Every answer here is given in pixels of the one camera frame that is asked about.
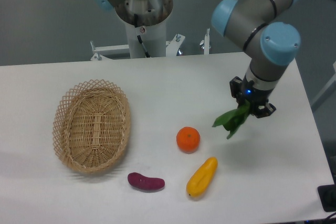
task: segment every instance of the toy vegetable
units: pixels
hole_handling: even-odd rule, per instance
[[[210,157],[190,178],[186,190],[191,197],[198,197],[205,192],[215,175],[217,165],[217,159]]]

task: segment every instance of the gray robot arm segment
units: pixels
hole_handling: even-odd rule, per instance
[[[272,23],[276,16],[287,10],[297,0],[223,0],[215,9],[212,24],[247,55],[251,63],[243,80],[234,78],[232,95],[238,103],[248,100],[255,109],[252,114],[270,115],[257,111],[259,106],[269,106],[268,97],[301,44],[299,33],[290,25]]]

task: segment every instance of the wicker basket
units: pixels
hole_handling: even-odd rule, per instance
[[[100,172],[124,153],[130,134],[130,109],[123,91],[104,80],[70,89],[54,121],[54,150],[68,167]]]

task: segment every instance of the screw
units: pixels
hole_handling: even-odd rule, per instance
[[[181,34],[176,34],[176,42],[180,42]]]
[[[91,44],[92,52],[95,51],[96,47],[94,46],[93,41],[90,41],[90,44]]]

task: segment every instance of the purple sweet potato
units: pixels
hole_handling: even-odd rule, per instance
[[[144,191],[157,191],[164,187],[163,179],[148,178],[140,173],[130,173],[127,180],[131,186]]]

